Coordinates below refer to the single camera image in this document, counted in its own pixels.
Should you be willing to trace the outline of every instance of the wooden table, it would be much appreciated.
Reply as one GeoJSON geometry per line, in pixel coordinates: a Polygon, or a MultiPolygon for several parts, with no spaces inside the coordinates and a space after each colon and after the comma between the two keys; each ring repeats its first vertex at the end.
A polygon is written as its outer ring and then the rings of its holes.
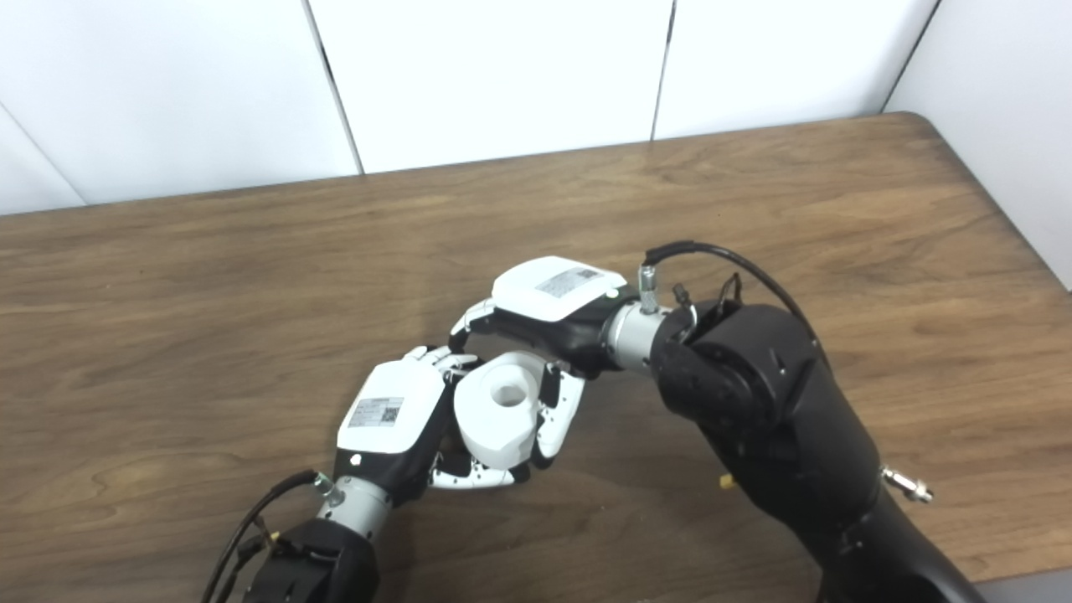
{"type": "MultiPolygon", "coordinates": [[[[890,115],[3,218],[0,600],[195,600],[270,484],[329,467],[375,364],[519,262],[631,277],[678,238],[796,296],[972,579],[1072,564],[1072,299],[890,115]]],[[[702,297],[730,268],[667,273],[702,297]]],[[[551,470],[396,512],[378,601],[812,601],[810,560],[719,473],[651,383],[605,376],[551,470]]]]}

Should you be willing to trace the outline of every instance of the metal connector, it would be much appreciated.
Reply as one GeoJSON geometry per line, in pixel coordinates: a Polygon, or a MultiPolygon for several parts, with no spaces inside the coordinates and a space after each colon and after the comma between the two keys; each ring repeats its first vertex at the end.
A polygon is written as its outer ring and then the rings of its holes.
{"type": "Polygon", "coordinates": [[[934,492],[923,483],[923,480],[912,480],[885,465],[882,466],[882,479],[885,480],[887,484],[900,490],[905,498],[912,502],[930,502],[935,499],[934,492]]]}
{"type": "Polygon", "coordinates": [[[637,270],[637,288],[640,290],[640,313],[654,314],[659,311],[658,281],[655,266],[641,265],[637,270]]]}
{"type": "Polygon", "coordinates": [[[324,473],[321,473],[316,476],[316,480],[313,480],[313,487],[316,488],[316,491],[321,492],[324,500],[327,501],[328,506],[339,506],[342,504],[342,501],[346,500],[346,492],[337,488],[331,477],[328,477],[324,473]]]}

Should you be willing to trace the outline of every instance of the label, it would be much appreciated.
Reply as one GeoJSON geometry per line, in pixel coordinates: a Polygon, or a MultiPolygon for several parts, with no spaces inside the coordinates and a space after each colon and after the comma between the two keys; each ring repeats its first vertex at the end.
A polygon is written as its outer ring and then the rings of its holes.
{"type": "Polygon", "coordinates": [[[402,400],[405,398],[364,398],[357,401],[357,408],[346,425],[354,427],[393,427],[398,421],[402,400]]]}
{"type": "Polygon", "coordinates": [[[593,270],[584,266],[574,266],[537,284],[536,291],[542,291],[552,297],[561,299],[570,291],[601,276],[602,273],[599,270],[593,270]]]}

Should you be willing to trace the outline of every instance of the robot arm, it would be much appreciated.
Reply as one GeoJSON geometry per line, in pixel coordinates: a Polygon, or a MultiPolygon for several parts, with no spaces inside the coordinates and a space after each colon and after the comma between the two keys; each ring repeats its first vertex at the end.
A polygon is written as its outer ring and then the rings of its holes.
{"type": "Polygon", "coordinates": [[[605,370],[652,377],[667,408],[699,426],[749,499],[791,529],[821,565],[820,601],[983,603],[882,487],[910,500],[933,498],[922,482],[881,464],[810,325],[773,279],[729,250],[680,241],[649,251],[639,291],[624,281],[559,258],[527,262],[466,312],[451,347],[461,351],[468,333],[495,333],[590,378],[605,370]],[[736,275],[718,299],[694,304],[676,285],[679,307],[658,306],[656,265],[693,252],[734,262],[788,311],[743,304],[736,275]],[[584,279],[600,286],[584,288],[584,279]],[[551,281],[563,283],[559,296],[548,295],[551,281]],[[571,303],[530,310],[555,299],[571,303]]]}
{"type": "Polygon", "coordinates": [[[582,392],[583,380],[527,353],[485,364],[447,348],[418,347],[378,365],[339,426],[333,479],[308,471],[273,488],[239,527],[202,601],[210,601],[233,553],[238,560],[218,603],[229,595],[237,572],[264,548],[269,555],[244,592],[247,603],[371,601],[379,580],[373,542],[392,509],[420,498],[428,486],[505,486],[525,481],[530,462],[549,467],[582,392]],[[502,392],[513,397],[503,398],[502,392]],[[502,438],[510,425],[495,415],[497,405],[510,406],[512,438],[502,438]],[[470,450],[441,452],[456,423],[470,450]],[[260,523],[262,535],[236,546],[272,498],[302,484],[324,495],[315,518],[276,538],[268,538],[260,523]]]}

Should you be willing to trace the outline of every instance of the hole in object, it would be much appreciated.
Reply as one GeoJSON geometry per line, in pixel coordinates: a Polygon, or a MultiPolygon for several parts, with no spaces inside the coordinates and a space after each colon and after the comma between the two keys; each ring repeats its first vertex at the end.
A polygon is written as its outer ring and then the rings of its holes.
{"type": "Polygon", "coordinates": [[[525,401],[525,391],[517,385],[503,385],[492,391],[491,399],[501,407],[516,407],[525,401]]]}
{"type": "Polygon", "coordinates": [[[774,365],[778,367],[778,374],[786,373],[786,363],[781,359],[781,356],[771,348],[771,358],[774,361],[774,365]]]}

